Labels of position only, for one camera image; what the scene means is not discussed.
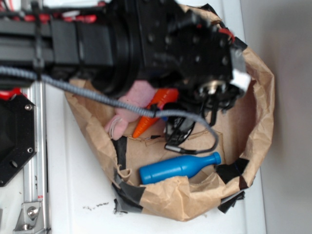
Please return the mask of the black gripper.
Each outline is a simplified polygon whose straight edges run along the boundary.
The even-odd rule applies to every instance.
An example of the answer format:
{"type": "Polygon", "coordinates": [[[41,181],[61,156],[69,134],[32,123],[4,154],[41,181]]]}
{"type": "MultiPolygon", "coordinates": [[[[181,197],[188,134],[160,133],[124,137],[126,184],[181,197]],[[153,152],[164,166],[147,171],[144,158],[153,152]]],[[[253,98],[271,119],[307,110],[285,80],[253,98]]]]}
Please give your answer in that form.
{"type": "Polygon", "coordinates": [[[136,2],[142,64],[138,77],[174,87],[209,107],[233,107],[251,82],[230,32],[173,0],[136,2]]]}

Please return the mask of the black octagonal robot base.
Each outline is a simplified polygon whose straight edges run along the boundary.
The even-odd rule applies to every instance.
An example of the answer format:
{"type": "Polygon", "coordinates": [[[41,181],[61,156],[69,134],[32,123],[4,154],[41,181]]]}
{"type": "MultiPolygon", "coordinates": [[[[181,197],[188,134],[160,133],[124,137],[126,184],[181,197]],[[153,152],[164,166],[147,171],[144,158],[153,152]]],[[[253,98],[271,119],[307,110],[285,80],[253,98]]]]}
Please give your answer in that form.
{"type": "Polygon", "coordinates": [[[1,100],[0,186],[5,187],[35,153],[35,105],[24,95],[1,100]]]}

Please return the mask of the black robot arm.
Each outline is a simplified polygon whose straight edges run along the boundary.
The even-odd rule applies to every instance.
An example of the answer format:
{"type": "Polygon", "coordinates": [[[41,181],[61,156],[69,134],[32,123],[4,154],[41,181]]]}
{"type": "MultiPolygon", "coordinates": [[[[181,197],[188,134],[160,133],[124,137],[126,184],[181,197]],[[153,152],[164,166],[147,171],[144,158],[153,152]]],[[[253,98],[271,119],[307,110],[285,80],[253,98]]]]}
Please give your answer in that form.
{"type": "Polygon", "coordinates": [[[113,0],[103,6],[2,11],[0,63],[54,79],[86,79],[119,97],[136,80],[231,106],[251,77],[242,50],[219,28],[173,0],[113,0]]]}

